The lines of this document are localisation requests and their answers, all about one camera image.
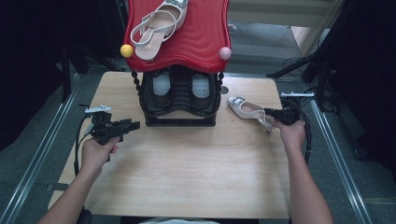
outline hand controller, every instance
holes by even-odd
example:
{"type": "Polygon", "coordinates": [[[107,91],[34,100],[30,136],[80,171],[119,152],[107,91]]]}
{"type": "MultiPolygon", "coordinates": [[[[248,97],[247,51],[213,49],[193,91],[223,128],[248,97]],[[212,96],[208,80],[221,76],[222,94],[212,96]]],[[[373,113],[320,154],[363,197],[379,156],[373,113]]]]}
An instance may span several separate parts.
{"type": "Polygon", "coordinates": [[[113,137],[119,137],[119,142],[122,142],[124,134],[140,128],[140,121],[132,122],[131,119],[110,120],[111,114],[105,111],[92,113],[92,128],[90,133],[98,139],[97,141],[101,145],[105,145],[113,137]]]}
{"type": "Polygon", "coordinates": [[[301,118],[298,101],[293,97],[286,97],[280,100],[282,109],[264,108],[264,122],[273,126],[273,119],[282,121],[286,125],[291,125],[301,118]]]}

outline white shoe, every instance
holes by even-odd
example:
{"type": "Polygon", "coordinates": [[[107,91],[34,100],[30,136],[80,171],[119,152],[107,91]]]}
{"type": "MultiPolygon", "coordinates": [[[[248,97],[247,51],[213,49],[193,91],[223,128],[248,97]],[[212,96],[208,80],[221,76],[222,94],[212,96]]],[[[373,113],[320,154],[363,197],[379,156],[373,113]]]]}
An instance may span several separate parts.
{"type": "Polygon", "coordinates": [[[240,96],[228,98],[228,104],[239,118],[256,119],[268,133],[274,129],[273,119],[265,115],[263,107],[255,105],[240,96]]]}
{"type": "Polygon", "coordinates": [[[131,40],[135,45],[136,55],[147,61],[154,60],[162,42],[180,29],[186,19],[188,0],[165,0],[157,9],[142,19],[131,32],[131,40]],[[134,35],[140,31],[139,41],[134,35]]]}

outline pink ball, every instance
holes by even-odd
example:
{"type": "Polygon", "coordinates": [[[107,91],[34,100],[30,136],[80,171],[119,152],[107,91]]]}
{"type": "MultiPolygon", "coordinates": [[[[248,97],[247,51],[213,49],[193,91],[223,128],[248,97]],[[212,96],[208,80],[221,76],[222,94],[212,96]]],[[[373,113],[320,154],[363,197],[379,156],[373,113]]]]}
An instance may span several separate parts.
{"type": "Polygon", "coordinates": [[[231,49],[227,47],[221,48],[219,51],[219,55],[222,60],[229,60],[231,58],[231,54],[231,49]]]}

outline yellow ball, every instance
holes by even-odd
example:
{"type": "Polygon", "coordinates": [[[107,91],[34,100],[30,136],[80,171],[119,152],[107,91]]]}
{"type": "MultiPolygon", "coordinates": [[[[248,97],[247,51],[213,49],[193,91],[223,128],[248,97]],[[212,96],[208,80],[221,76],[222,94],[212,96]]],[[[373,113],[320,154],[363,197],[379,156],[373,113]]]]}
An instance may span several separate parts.
{"type": "Polygon", "coordinates": [[[122,45],[120,49],[121,55],[125,58],[131,58],[134,54],[134,49],[131,45],[122,45]]]}

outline human arm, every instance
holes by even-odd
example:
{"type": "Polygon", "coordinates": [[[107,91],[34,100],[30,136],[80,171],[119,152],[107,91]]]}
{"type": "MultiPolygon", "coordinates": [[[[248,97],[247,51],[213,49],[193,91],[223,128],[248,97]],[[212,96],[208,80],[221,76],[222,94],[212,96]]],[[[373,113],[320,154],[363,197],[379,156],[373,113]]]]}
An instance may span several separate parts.
{"type": "Polygon", "coordinates": [[[119,140],[119,137],[112,138],[104,146],[93,138],[84,142],[78,175],[47,214],[40,219],[39,224],[77,222],[93,183],[101,174],[108,154],[117,151],[116,144],[119,140]]]}
{"type": "Polygon", "coordinates": [[[290,176],[290,211],[294,224],[333,223],[332,213],[308,170],[302,146],[305,139],[304,123],[300,120],[284,125],[276,120],[285,145],[290,176]]]}

